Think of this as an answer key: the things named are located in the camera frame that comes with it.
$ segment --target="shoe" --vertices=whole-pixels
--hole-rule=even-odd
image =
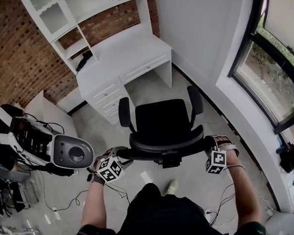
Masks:
[[[165,195],[167,194],[174,195],[177,189],[178,189],[178,182],[176,179],[173,179],[170,181]]]

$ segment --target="black office chair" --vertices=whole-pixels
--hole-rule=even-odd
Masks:
[[[187,87],[192,104],[189,121],[182,99],[172,99],[136,107],[135,131],[130,119],[129,100],[120,99],[121,126],[129,127],[131,149],[120,151],[118,156],[131,160],[153,160],[163,168],[180,165],[182,157],[204,150],[202,125],[192,130],[196,115],[203,112],[200,93],[195,86]]]

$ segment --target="black bag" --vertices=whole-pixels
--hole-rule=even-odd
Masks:
[[[294,170],[294,145],[288,143],[287,145],[278,148],[276,151],[277,154],[280,154],[281,158],[281,167],[287,172],[290,173]]]

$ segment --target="concrete floor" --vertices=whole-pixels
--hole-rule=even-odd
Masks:
[[[177,71],[173,70],[173,88],[170,89],[155,72],[150,71],[127,84],[126,89],[136,106],[173,98],[184,99],[190,116],[191,104],[186,89],[188,85],[188,81]],[[195,126],[202,124],[205,135],[228,135],[237,144],[241,152],[240,159],[245,165],[246,172],[257,194],[269,200],[271,206],[275,208],[265,179],[241,145],[238,137],[233,134],[224,120],[206,100],[203,100],[203,103],[204,113],[197,116]],[[128,136],[130,131],[127,128],[122,128],[120,124],[114,126],[109,124],[90,105],[86,105],[77,111],[73,115],[73,119],[79,137],[88,141],[98,155],[113,146],[124,145],[129,147]],[[206,173],[206,160],[207,156],[204,152],[201,152],[183,158],[181,166],[169,169],[162,169],[161,166],[154,162],[135,161],[126,170],[126,174],[114,182],[114,184],[125,189],[131,201],[145,184],[141,176],[142,173],[147,173],[162,192],[165,190],[167,183],[171,179],[176,178],[179,182],[179,189],[176,193],[178,197],[186,196],[204,209],[217,208],[223,190],[232,181],[227,172],[222,172],[220,175]],[[86,182],[88,173],[86,170],[80,170],[78,175],[72,177],[50,176],[47,173],[43,173],[43,175],[46,201],[50,207],[56,206],[58,209],[66,208],[79,192],[88,188],[88,183]],[[84,192],[79,196],[79,206],[73,201],[68,210],[59,212],[61,220],[54,220],[53,212],[46,207],[44,202],[41,174],[38,172],[32,173],[32,181],[40,193],[40,202],[28,210],[13,215],[12,218],[5,218],[3,224],[14,227],[20,227],[21,224],[24,227],[31,226],[39,229],[45,235],[76,234],[80,227],[86,193]],[[231,186],[225,192],[223,198],[229,197],[233,193],[234,187]],[[125,219],[128,202],[108,187],[104,189],[104,196],[107,209],[107,227],[117,232]],[[262,207],[262,221],[265,223],[269,218],[266,214],[268,203],[262,198],[258,199]],[[215,223],[215,228],[223,234],[234,234],[236,227],[237,212],[235,199],[232,199],[222,206],[217,222]]]

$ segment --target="brick wall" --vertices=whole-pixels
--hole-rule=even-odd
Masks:
[[[155,0],[148,0],[152,29],[159,36]],[[121,4],[80,24],[91,45],[139,23],[134,1]],[[69,46],[78,40],[75,31],[61,38]],[[63,63],[28,15],[20,0],[0,0],[0,105],[25,106],[41,90],[56,103],[77,87],[74,74]]]

